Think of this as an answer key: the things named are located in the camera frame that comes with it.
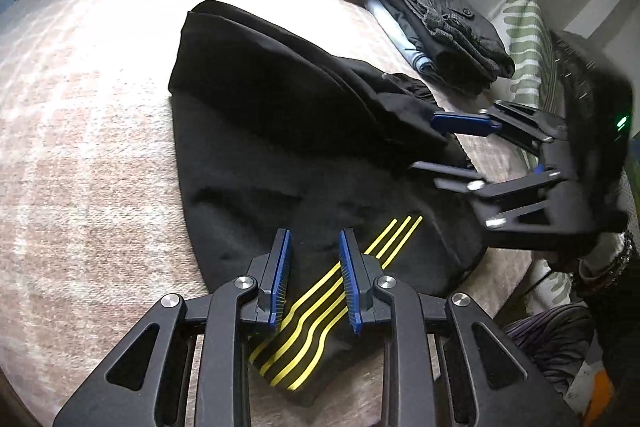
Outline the stack of folded clothes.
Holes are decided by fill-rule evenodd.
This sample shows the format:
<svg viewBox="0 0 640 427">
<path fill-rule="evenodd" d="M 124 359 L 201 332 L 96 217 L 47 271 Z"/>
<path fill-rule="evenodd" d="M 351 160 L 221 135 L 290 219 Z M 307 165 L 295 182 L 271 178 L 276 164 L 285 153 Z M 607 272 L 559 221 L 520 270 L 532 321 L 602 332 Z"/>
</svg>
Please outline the stack of folded clothes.
<svg viewBox="0 0 640 427">
<path fill-rule="evenodd" d="M 367 0 L 366 8 L 428 81 L 475 98 L 515 72 L 495 26 L 466 0 Z"/>
</svg>

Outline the green patterned pillow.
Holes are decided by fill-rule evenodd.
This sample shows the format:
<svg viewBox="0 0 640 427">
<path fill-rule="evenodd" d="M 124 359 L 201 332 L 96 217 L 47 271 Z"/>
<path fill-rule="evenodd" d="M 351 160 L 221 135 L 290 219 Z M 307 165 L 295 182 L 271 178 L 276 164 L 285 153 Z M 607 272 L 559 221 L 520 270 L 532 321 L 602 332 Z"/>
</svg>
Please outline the green patterned pillow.
<svg viewBox="0 0 640 427">
<path fill-rule="evenodd" d="M 563 88 L 538 0 L 503 0 L 489 20 L 515 65 L 510 78 L 499 77 L 492 84 L 491 95 L 563 115 Z"/>
</svg>

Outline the black pants with yellow stripes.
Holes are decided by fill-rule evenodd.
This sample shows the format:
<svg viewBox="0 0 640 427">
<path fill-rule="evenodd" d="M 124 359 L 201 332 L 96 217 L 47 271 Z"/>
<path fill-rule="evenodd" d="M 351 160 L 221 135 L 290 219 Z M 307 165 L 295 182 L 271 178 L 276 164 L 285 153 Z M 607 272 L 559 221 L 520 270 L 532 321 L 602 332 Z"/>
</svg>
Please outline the black pants with yellow stripes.
<svg viewBox="0 0 640 427">
<path fill-rule="evenodd" d="M 291 233 L 282 323 L 248 344 L 250 363 L 291 401 L 311 403 L 378 347 L 348 323 L 341 231 L 437 297 L 484 256 L 469 202 L 413 170 L 471 167 L 456 138 L 432 129 L 437 104 L 423 82 L 206 0 L 186 14 L 168 89 L 184 220 L 206 287 L 243 273 L 278 230 Z"/>
</svg>

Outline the checkered beige bed blanket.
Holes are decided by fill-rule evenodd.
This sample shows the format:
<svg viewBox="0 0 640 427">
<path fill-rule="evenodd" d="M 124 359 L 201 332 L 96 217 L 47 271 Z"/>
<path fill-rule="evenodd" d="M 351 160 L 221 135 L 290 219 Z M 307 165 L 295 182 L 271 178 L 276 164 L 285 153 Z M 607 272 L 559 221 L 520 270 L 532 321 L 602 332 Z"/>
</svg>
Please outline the checkered beige bed blanket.
<svg viewBox="0 0 640 427">
<path fill-rule="evenodd" d="M 17 0 L 1 17 L 1 366 L 42 425 L 160 297 L 205 293 L 168 81 L 203 0 Z M 219 0 L 408 72 L 343 0 Z"/>
</svg>

